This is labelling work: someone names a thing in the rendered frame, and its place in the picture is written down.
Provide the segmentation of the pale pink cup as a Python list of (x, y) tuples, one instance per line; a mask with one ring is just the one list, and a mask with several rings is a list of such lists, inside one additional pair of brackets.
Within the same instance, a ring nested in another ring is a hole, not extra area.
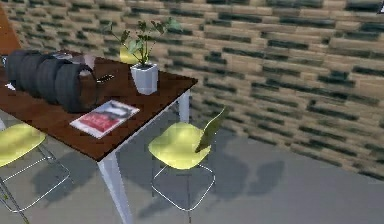
[(96, 57), (90, 54), (83, 55), (84, 63), (91, 69), (94, 69)]

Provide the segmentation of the small black remote control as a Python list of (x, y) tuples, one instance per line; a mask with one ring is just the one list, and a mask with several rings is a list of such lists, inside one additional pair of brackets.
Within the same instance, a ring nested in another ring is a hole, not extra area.
[(96, 79), (96, 82), (99, 83), (99, 84), (102, 84), (102, 83), (105, 83), (105, 82), (107, 82), (107, 81), (113, 79), (114, 77), (115, 77), (115, 76), (112, 75), (112, 74), (106, 74), (106, 75), (104, 75), (104, 76), (102, 76), (102, 77), (100, 77), (100, 78), (97, 78), (97, 79)]

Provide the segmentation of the green plant in white pot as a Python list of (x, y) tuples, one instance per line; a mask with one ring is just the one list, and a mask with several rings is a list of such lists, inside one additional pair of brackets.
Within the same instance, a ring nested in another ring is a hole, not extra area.
[(130, 64), (130, 72), (135, 87), (140, 94), (151, 95), (157, 91), (158, 86), (158, 65), (151, 62), (149, 57), (156, 40), (154, 35), (162, 36), (169, 30), (181, 31), (180, 23), (173, 17), (168, 17), (163, 21), (153, 21), (147, 23), (139, 20), (137, 29), (134, 33), (130, 30), (124, 30), (120, 36), (113, 32), (113, 25), (109, 22), (103, 30), (111, 34), (121, 45), (124, 45), (130, 53), (138, 51), (140, 59), (137, 64)]

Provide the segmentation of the brown table with white legs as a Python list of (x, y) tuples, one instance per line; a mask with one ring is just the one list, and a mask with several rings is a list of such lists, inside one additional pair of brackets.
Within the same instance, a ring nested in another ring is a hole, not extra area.
[(133, 224), (116, 154), (174, 103), (179, 104), (180, 120), (188, 122), (190, 89), (197, 80), (160, 72), (157, 91), (151, 95), (141, 95), (136, 91), (128, 64), (98, 57), (95, 60), (94, 71), (98, 77), (105, 74), (114, 76), (101, 88), (102, 102), (114, 99), (139, 109), (135, 116), (101, 139), (73, 128), (70, 122), (78, 117), (76, 114), (69, 114), (61, 107), (50, 105), (27, 93), (8, 89), (5, 86), (7, 83), (5, 71), (2, 68), (0, 68), (0, 110), (96, 161), (122, 223)]

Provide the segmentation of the red and white magazine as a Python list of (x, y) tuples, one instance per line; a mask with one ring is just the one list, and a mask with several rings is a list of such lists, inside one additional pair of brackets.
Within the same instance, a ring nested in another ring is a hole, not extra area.
[(73, 120), (70, 125), (97, 139), (101, 139), (139, 111), (139, 108), (116, 100), (109, 100)]

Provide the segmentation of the dark grey ribbed roll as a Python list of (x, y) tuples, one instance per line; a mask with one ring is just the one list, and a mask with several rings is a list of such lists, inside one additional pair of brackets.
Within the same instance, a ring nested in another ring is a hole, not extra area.
[[(33, 98), (61, 105), (68, 113), (89, 112), (97, 105), (99, 84), (93, 69), (86, 64), (76, 64), (36, 50), (15, 50), (3, 64), (8, 83)], [(94, 100), (90, 105), (81, 101), (80, 73), (83, 71), (88, 72), (95, 83)]]

